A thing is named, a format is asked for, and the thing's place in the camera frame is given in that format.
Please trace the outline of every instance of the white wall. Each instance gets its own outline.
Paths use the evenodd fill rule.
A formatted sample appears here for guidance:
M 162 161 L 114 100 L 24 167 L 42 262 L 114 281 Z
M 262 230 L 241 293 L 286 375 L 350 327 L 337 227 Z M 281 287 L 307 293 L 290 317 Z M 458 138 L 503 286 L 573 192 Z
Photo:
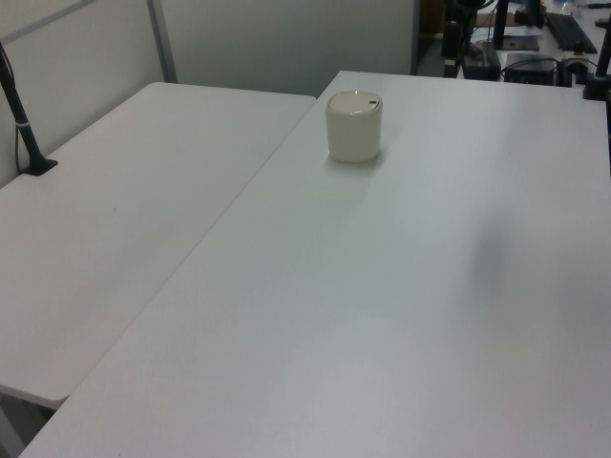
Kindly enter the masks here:
M 6 14 L 7 0 L 0 2 L 0 15 Z M 146 0 L 96 0 L 5 50 L 45 156 L 147 84 L 163 80 Z M 0 94 L 0 187 L 16 177 L 13 148 L 14 120 Z M 20 150 L 23 167 L 23 144 Z
M 180 83 L 318 96 L 410 73 L 417 0 L 159 0 Z

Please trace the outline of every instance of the black device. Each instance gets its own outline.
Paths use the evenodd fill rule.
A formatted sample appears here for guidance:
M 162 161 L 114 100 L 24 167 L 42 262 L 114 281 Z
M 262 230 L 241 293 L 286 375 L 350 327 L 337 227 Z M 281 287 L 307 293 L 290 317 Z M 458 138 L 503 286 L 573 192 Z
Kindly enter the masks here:
M 578 8 L 587 8 L 589 10 L 601 10 L 603 8 L 611 8 L 611 3 L 591 3 L 589 5 L 579 6 Z
M 445 0 L 446 25 L 444 29 L 442 55 L 446 58 L 444 75 L 456 77 L 458 65 L 462 65 L 465 78 L 498 79 L 496 51 L 490 47 L 473 50 L 470 44 L 474 20 L 487 0 Z
M 600 27 L 602 29 L 606 29 L 607 26 L 609 25 L 609 18 L 608 17 L 603 17 L 602 19 L 597 19 L 596 21 L 594 21 L 594 25 L 596 27 Z
M 465 79 L 497 81 L 500 78 L 500 62 L 493 44 L 472 44 L 462 58 L 462 72 Z
M 15 124 L 30 155 L 30 166 L 21 171 L 21 173 L 40 177 L 57 165 L 57 161 L 45 158 L 38 149 L 32 126 L 28 121 L 23 104 L 17 93 L 17 88 L 15 87 L 15 78 L 12 73 L 9 57 L 5 53 L 2 43 L 0 43 L 0 84 L 2 84 L 2 89 L 9 101 L 12 115 L 15 118 Z
M 526 54 L 521 52 L 507 55 L 505 82 L 554 86 L 556 62 L 551 55 Z
M 496 4 L 495 34 L 493 43 L 499 51 L 538 51 L 536 36 L 505 37 L 505 23 L 509 0 L 498 0 Z M 543 7 L 540 0 L 526 0 L 524 7 L 514 15 L 514 20 L 522 26 L 543 27 Z
M 561 60 L 556 65 L 556 71 L 556 86 L 560 88 L 572 88 L 573 75 L 576 84 L 584 85 L 587 82 L 588 66 L 580 57 Z
M 609 15 L 609 24 L 611 24 L 611 15 Z M 607 25 L 607 31 L 604 34 L 602 49 L 600 50 L 599 64 L 596 67 L 596 73 L 588 74 L 585 88 L 583 88 L 583 98 L 586 100 L 601 100 L 609 102 L 609 78 L 607 71 L 609 70 L 609 61 L 611 61 L 611 26 Z
M 574 51 L 576 44 L 584 45 L 585 52 L 596 54 L 598 51 L 585 31 L 579 26 L 573 16 L 546 12 L 547 27 L 558 41 L 558 45 L 565 51 Z

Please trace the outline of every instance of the lid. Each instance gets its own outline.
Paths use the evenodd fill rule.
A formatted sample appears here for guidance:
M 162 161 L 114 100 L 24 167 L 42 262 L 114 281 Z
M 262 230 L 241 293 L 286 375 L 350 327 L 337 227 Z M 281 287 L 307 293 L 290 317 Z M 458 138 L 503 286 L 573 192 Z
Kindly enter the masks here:
M 350 91 L 334 95 L 328 101 L 328 107 L 334 112 L 357 115 L 375 110 L 380 102 L 382 98 L 378 94 Z

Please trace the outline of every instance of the white cylindrical container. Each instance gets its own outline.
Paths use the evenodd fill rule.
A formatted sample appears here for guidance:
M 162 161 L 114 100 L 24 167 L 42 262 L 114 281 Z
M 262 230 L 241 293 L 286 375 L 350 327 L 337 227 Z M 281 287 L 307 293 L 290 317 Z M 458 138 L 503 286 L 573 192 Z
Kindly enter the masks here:
M 343 162 L 367 162 L 380 150 L 382 97 L 353 91 L 327 103 L 329 155 Z

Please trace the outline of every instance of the white tabletop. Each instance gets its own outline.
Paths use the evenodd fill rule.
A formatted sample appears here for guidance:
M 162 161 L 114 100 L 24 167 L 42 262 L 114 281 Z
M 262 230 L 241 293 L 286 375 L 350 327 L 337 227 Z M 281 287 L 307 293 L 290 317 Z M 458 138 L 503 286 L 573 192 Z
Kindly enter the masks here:
M 0 392 L 57 407 L 313 103 L 153 84 L 0 191 Z
M 606 456 L 606 143 L 573 91 L 340 73 L 23 457 Z

